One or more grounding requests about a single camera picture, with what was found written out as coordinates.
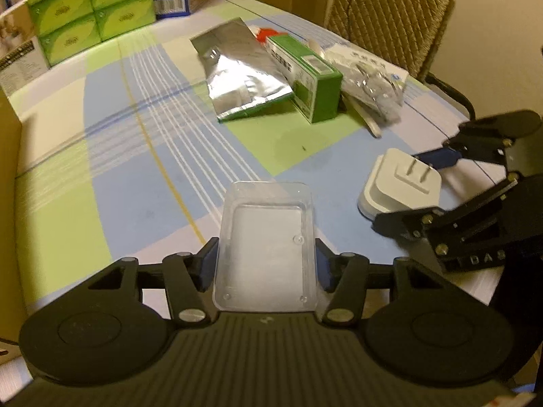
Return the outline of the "brown cardboard box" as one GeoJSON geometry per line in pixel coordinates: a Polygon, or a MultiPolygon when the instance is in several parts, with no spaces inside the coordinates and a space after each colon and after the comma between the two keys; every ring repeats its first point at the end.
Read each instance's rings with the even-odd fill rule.
{"type": "Polygon", "coordinates": [[[27,308],[16,248],[15,182],[22,125],[6,94],[0,110],[0,292],[1,362],[20,356],[18,336],[27,308]]]}

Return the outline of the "silver foil pouch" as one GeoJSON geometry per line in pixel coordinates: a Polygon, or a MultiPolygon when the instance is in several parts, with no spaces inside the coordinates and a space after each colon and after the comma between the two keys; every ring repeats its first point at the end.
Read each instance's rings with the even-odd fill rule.
{"type": "Polygon", "coordinates": [[[241,18],[190,39],[203,65],[208,94],[220,122],[260,114],[294,91],[241,18]]]}

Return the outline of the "clear plastic tray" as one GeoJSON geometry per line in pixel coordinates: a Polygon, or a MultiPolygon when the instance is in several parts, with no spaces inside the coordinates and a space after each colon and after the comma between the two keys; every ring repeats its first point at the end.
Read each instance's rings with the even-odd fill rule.
{"type": "Polygon", "coordinates": [[[307,185],[238,181],[229,187],[213,279],[217,309],[314,311],[316,269],[313,201],[307,185]]]}

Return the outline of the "white power adapter plug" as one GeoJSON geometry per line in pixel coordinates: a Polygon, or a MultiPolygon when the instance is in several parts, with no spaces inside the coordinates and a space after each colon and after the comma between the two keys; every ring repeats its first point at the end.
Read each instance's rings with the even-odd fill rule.
{"type": "Polygon", "coordinates": [[[358,210],[374,220],[379,213],[437,206],[442,177],[437,170],[396,148],[376,158],[357,201],[358,210]]]}

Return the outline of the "white medicine box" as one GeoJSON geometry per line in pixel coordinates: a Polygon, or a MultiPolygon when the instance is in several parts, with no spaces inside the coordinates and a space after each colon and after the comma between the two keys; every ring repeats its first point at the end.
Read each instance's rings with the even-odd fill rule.
{"type": "Polygon", "coordinates": [[[359,86],[363,75],[380,73],[385,75],[396,88],[403,91],[409,76],[407,70],[358,46],[333,44],[324,49],[324,58],[342,73],[343,82],[347,88],[359,86]]]}

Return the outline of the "white plastic spoon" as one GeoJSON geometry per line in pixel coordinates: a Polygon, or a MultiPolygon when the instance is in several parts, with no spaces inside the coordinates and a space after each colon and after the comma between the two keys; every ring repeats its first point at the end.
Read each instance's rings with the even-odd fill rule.
{"type": "MultiPolygon", "coordinates": [[[[312,49],[315,54],[317,54],[321,58],[325,58],[324,50],[315,40],[308,40],[307,45],[310,49],[312,49]]],[[[342,98],[343,103],[347,108],[352,109],[358,113],[358,115],[362,119],[362,122],[366,125],[366,128],[368,128],[372,136],[376,139],[380,139],[382,137],[381,128],[377,125],[376,121],[366,110],[366,108],[362,106],[362,104],[356,98],[345,92],[342,93],[342,98]]]]}

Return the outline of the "green medicine box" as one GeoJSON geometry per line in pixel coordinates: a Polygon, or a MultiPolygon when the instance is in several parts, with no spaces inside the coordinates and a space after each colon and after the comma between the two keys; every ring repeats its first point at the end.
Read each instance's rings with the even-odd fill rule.
{"type": "Polygon", "coordinates": [[[294,101],[309,123],[334,119],[340,104],[342,74],[295,38],[267,37],[265,47],[294,91],[294,101]]]}

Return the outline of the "red snack packet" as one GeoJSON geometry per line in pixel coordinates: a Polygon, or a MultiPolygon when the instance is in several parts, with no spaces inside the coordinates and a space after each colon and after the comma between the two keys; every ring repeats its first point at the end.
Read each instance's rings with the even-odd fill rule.
{"type": "Polygon", "coordinates": [[[253,32],[256,40],[260,44],[265,44],[266,40],[270,37],[278,36],[278,35],[284,35],[284,32],[279,32],[274,30],[273,28],[269,27],[256,27],[253,26],[251,28],[251,31],[253,32]]]}

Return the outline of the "chair with quilted cover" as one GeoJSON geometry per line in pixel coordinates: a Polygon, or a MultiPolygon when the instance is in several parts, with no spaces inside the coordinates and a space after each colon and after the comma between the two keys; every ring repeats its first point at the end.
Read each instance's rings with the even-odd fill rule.
{"type": "Polygon", "coordinates": [[[431,72],[455,0],[332,0],[325,28],[438,87],[476,118],[461,92],[431,72]]]}

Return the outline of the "green tissue pack stack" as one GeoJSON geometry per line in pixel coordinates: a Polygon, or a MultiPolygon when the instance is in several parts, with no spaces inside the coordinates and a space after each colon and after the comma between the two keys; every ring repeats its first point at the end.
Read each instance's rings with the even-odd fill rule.
{"type": "Polygon", "coordinates": [[[41,49],[56,65],[155,22],[154,0],[27,0],[41,49]]]}

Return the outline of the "clear blister pack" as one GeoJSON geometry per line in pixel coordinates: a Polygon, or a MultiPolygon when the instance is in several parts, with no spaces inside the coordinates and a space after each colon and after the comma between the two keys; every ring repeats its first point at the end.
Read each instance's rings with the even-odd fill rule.
{"type": "Polygon", "coordinates": [[[363,75],[362,82],[355,88],[347,88],[342,78],[341,89],[374,110],[382,122],[400,121],[404,90],[396,88],[385,75],[380,73],[363,75]]]}

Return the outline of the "white photo product box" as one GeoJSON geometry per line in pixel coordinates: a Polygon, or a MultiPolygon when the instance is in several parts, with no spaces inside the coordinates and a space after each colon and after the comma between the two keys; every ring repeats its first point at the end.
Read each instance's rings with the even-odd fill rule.
{"type": "Polygon", "coordinates": [[[9,97],[49,70],[27,0],[1,14],[0,83],[9,97]]]}

